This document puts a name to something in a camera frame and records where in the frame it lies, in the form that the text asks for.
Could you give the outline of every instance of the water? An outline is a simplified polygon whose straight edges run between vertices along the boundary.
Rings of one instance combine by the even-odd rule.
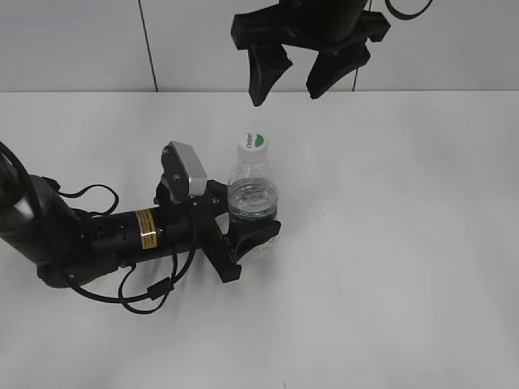
[[[275,220],[277,189],[265,178],[238,180],[229,187],[230,219],[235,223]],[[260,254],[272,245],[273,239],[256,247],[252,254]]]

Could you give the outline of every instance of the plastic water bottle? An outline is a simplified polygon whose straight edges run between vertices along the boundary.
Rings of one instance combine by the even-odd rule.
[[[248,133],[238,142],[238,165],[230,175],[228,189],[229,214],[234,223],[277,217],[277,188],[267,150],[267,141],[260,134]],[[272,242],[257,246],[250,254],[264,253]]]

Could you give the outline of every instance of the bottle cap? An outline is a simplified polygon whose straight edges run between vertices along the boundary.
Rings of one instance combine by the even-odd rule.
[[[245,160],[260,161],[266,157],[267,149],[267,140],[257,132],[244,134],[238,142],[238,155]]]

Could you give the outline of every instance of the white table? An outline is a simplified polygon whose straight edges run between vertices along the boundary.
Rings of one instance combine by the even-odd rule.
[[[1,139],[63,190],[152,206],[161,149],[226,181],[270,141],[272,258],[222,284],[199,255],[152,316],[46,287],[0,242],[0,387],[519,387],[519,92],[3,94]],[[76,207],[107,208],[101,191]],[[138,268],[127,293],[169,272]],[[114,295],[125,271],[89,285]]]

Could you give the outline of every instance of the yellow warning label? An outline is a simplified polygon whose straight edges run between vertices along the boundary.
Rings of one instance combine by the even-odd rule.
[[[135,214],[139,222],[140,241],[143,245],[143,250],[154,249],[158,246],[158,242],[152,212],[149,209],[143,209],[135,211]]]

